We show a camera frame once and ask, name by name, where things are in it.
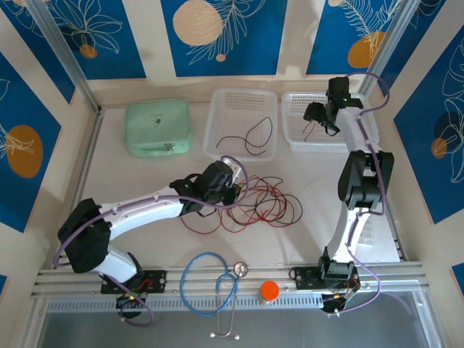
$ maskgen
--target blue printed wallpaper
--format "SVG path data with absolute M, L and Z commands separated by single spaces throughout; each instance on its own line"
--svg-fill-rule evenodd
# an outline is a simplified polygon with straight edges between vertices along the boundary
M 433 221 L 464 209 L 464 26 L 394 122 Z
M 0 222 L 24 232 L 61 126 L 0 54 Z
M 161 0 L 175 74 L 275 75 L 287 0 Z
M 49 0 L 44 4 L 89 80 L 145 78 L 122 0 Z M 0 7 L 63 97 L 75 90 L 22 0 Z

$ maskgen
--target orange circle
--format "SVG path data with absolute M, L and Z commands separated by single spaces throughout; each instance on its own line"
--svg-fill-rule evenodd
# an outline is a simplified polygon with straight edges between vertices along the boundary
M 36 130 L 28 125 L 17 125 L 8 132 L 8 164 L 19 176 L 30 179 L 41 169 L 44 149 Z
M 261 285 L 260 293 L 261 293 L 261 297 L 265 301 L 269 301 L 269 302 L 274 301 L 275 299 L 277 299 L 279 292 L 280 290 L 275 281 L 265 281 Z
M 348 64 L 356 68 L 369 67 L 384 36 L 385 32 L 376 31 L 356 41 L 349 49 Z
M 87 43 L 83 44 L 79 47 L 79 52 L 87 59 L 96 58 L 98 52 L 96 51 L 95 47 L 88 45 Z
M 432 143 L 432 154 L 441 159 L 447 154 L 447 142 L 442 138 L 437 138 Z

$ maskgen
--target white table surface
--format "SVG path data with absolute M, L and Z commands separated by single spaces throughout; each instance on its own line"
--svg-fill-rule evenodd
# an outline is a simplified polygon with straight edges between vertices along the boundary
M 194 141 L 185 154 L 136 158 L 124 144 L 125 108 L 107 109 L 82 199 L 97 204 L 125 201 L 155 192 L 175 179 L 201 173 L 212 162 L 202 151 L 209 104 L 190 104 Z M 250 266 L 316 263 L 330 241 L 339 218 L 341 202 L 336 192 L 346 154 L 293 152 L 283 137 L 281 121 L 275 159 L 249 164 L 250 175 L 276 175 L 283 179 L 281 190 L 297 196 L 304 214 L 295 225 L 271 228 L 256 223 L 241 233 L 220 228 L 208 236 L 187 230 L 180 219 L 163 220 L 136 228 L 115 239 L 119 250 L 132 252 L 144 267 L 185 267 L 201 252 L 217 252 L 229 265 L 244 261 Z M 371 217 L 373 246 L 358 246 L 356 255 L 364 262 L 399 261 L 385 217 Z M 216 217 L 201 219 L 187 215 L 192 227 L 210 231 Z

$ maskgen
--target tangled red wire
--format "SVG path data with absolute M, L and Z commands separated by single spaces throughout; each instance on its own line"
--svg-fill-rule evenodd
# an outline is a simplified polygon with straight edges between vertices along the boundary
M 211 231 L 198 231 L 188 226 L 181 217 L 182 223 L 192 232 L 198 234 L 211 234 L 216 232 L 219 227 L 223 227 L 227 232 L 238 233 L 243 231 L 247 226 L 260 221 L 266 222 L 274 228 L 282 228 L 297 223 L 303 215 L 303 206 L 301 202 L 292 194 L 284 194 L 277 186 L 282 184 L 283 180 L 275 176 L 260 178 L 253 175 L 249 178 L 249 193 L 244 203 L 237 207 L 217 210 L 207 215 L 217 215 L 218 225 Z M 295 209 L 294 202 L 297 202 L 299 209 Z M 235 224 L 241 226 L 234 231 L 226 226 L 226 219 L 232 220 Z

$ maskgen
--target white plastic basket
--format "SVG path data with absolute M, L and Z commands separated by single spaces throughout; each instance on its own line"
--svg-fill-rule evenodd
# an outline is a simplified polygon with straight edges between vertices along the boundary
M 370 109 L 368 99 L 362 94 L 351 93 L 353 98 L 361 99 L 365 109 Z M 303 115 L 309 103 L 319 102 L 327 103 L 327 96 L 324 93 L 285 93 L 282 96 L 282 123 L 283 134 L 290 144 L 293 151 L 306 152 L 347 152 L 347 146 L 344 143 L 341 134 L 329 136 L 326 134 L 324 127 L 316 125 L 311 135 L 305 141 L 306 135 L 310 132 L 312 125 L 303 133 L 308 122 L 303 120 Z M 378 129 L 373 113 L 368 112 L 364 115 L 367 131 L 372 135 L 372 139 L 378 143 Z
M 276 155 L 278 102 L 275 93 L 259 89 L 219 88 L 212 94 L 210 113 L 204 132 L 203 150 L 218 159 L 224 154 L 240 161 L 270 161 Z M 247 145 L 245 138 L 249 132 Z

